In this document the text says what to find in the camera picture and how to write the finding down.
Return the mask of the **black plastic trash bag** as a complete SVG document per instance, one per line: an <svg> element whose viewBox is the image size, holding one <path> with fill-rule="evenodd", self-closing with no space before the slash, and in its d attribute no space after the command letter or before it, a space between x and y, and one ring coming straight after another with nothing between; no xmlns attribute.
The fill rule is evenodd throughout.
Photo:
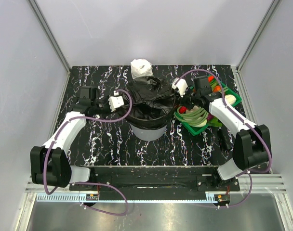
<svg viewBox="0 0 293 231"><path fill-rule="evenodd" d="M155 130L166 126L177 103L177 96L166 79L138 77L125 86L133 105L126 120L141 129Z"/></svg>

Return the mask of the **grey plastic trash bin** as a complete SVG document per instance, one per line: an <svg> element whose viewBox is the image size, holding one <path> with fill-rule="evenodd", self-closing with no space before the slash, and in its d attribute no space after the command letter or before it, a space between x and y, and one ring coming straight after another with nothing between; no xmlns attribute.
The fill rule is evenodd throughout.
<svg viewBox="0 0 293 231"><path fill-rule="evenodd" d="M130 124L134 135L143 141L154 141L163 136L167 126L159 129L141 129Z"/></svg>

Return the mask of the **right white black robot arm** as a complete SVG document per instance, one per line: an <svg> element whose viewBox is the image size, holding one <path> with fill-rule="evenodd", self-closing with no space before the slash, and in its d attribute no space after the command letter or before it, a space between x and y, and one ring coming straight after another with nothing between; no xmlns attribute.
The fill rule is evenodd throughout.
<svg viewBox="0 0 293 231"><path fill-rule="evenodd" d="M229 180L244 173L268 172L272 164L270 131L266 125L257 125L239 113L227 100L221 83L219 91L214 92L208 76L197 78L191 87L182 78L176 78L172 89L176 92L182 106L193 109L195 106L219 119L234 136L233 155L217 168L212 177L212 186L221 191L228 186ZM267 163L265 170L257 166Z"/></svg>

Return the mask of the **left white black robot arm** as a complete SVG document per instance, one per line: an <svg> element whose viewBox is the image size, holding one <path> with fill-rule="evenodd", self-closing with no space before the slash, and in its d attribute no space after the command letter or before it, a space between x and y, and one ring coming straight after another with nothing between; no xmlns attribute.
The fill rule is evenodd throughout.
<svg viewBox="0 0 293 231"><path fill-rule="evenodd" d="M60 127L42 146L34 146L30 151L31 178L34 184L64 188L80 182L86 190L97 184L95 176L87 167L71 166L67 152L74 139L87 124L85 117L107 116L111 112L109 97L99 99L95 87L82 87L80 95L69 107Z"/></svg>

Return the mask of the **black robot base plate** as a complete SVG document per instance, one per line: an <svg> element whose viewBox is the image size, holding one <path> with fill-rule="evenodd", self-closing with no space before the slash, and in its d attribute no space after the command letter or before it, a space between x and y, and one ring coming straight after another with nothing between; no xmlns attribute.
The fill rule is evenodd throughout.
<svg viewBox="0 0 293 231"><path fill-rule="evenodd" d="M70 191L99 191L101 201L159 202L207 200L206 193L238 192L239 182L222 181L216 167L205 166L125 166L92 167L90 181L95 185L74 185Z"/></svg>

